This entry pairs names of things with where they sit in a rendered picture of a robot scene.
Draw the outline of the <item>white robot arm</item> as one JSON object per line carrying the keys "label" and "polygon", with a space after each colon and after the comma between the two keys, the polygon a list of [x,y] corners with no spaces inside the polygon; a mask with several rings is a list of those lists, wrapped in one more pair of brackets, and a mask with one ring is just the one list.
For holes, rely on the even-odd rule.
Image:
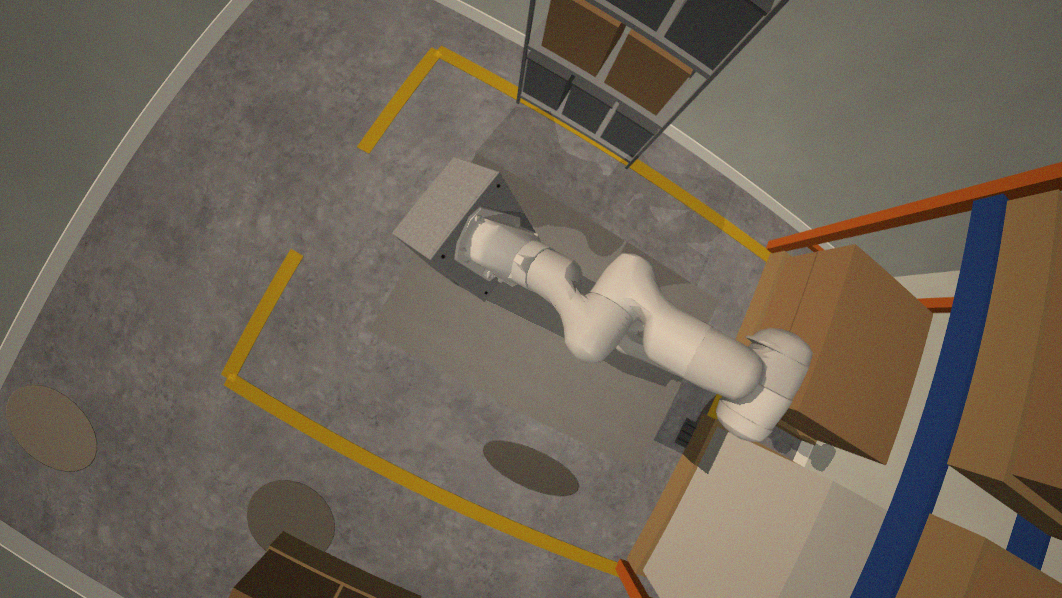
{"label": "white robot arm", "polygon": [[654,268],[636,254],[618,256],[584,295],[580,266],[519,226],[520,217],[480,206],[453,259],[487,281],[498,275],[553,305],[577,359],[601,363],[614,349],[636,357],[721,395],[716,414],[731,434],[758,442],[772,433],[813,355],[796,334],[759,330],[746,336],[749,348],[665,298]]}

